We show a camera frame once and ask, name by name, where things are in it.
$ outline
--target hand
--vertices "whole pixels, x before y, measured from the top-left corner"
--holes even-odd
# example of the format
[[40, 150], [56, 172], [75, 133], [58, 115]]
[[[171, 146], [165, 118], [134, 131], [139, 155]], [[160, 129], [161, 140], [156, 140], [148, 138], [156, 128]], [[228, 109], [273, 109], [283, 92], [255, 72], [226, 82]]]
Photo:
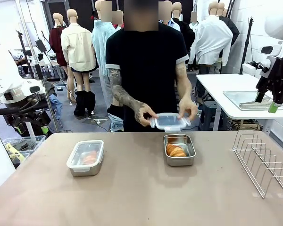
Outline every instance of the hand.
[[153, 118], [158, 118], [154, 111], [145, 103], [138, 101], [134, 107], [135, 120], [142, 126], [146, 127], [150, 125], [150, 119], [145, 115], [149, 114]]
[[195, 115], [198, 113], [198, 107], [191, 100], [191, 97], [183, 97], [179, 102], [179, 116], [181, 119], [184, 116], [184, 113], [187, 112], [189, 114], [189, 120], [194, 120]]

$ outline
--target grey sleeve cuff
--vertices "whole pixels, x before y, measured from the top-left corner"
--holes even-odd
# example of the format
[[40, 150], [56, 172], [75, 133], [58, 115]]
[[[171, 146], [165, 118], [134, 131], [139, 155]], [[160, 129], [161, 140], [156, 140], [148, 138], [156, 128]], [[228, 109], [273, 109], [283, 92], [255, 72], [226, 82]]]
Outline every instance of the grey sleeve cuff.
[[121, 67], [119, 65], [114, 65], [114, 64], [105, 64], [105, 67], [108, 69], [118, 69], [121, 70]]
[[182, 62], [184, 62], [184, 61], [186, 61], [188, 59], [189, 59], [189, 55], [187, 54], [184, 57], [181, 57], [181, 58], [177, 59], [176, 60], [176, 64], [180, 64], [180, 63], [182, 63]]

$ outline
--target black stool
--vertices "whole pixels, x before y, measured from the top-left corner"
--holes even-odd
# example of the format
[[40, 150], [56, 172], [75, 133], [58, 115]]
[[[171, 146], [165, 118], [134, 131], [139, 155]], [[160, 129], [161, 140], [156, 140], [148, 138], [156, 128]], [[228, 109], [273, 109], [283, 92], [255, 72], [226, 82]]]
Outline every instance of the black stool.
[[[217, 102], [206, 101], [202, 106], [202, 112], [200, 116], [198, 129], [201, 131], [212, 131], [213, 126], [210, 126], [214, 122], [214, 116], [216, 115]], [[227, 115], [221, 110], [220, 121], [218, 130], [226, 131], [227, 128]]]

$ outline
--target man's left hand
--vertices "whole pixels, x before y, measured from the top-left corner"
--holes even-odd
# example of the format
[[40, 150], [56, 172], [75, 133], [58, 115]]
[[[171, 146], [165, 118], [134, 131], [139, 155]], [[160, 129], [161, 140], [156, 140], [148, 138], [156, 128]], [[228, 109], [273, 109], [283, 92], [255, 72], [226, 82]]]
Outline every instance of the man's left hand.
[[179, 102], [179, 119], [184, 116], [184, 113], [187, 112], [189, 115], [189, 120], [194, 120], [195, 115], [198, 113], [197, 105], [191, 100], [191, 97], [183, 97]]

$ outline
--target stainless steel container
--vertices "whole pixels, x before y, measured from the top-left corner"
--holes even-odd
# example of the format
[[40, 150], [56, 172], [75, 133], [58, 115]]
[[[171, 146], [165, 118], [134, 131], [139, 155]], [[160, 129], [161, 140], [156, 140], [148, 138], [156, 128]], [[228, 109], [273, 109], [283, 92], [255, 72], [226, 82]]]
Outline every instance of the stainless steel container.
[[[171, 134], [164, 136], [166, 162], [170, 166], [191, 166], [194, 163], [196, 155], [191, 138], [184, 134]], [[166, 153], [167, 144], [173, 144], [181, 147], [187, 157], [170, 157]]]
[[104, 157], [102, 140], [81, 141], [70, 154], [66, 165], [72, 176], [94, 176], [99, 173]]

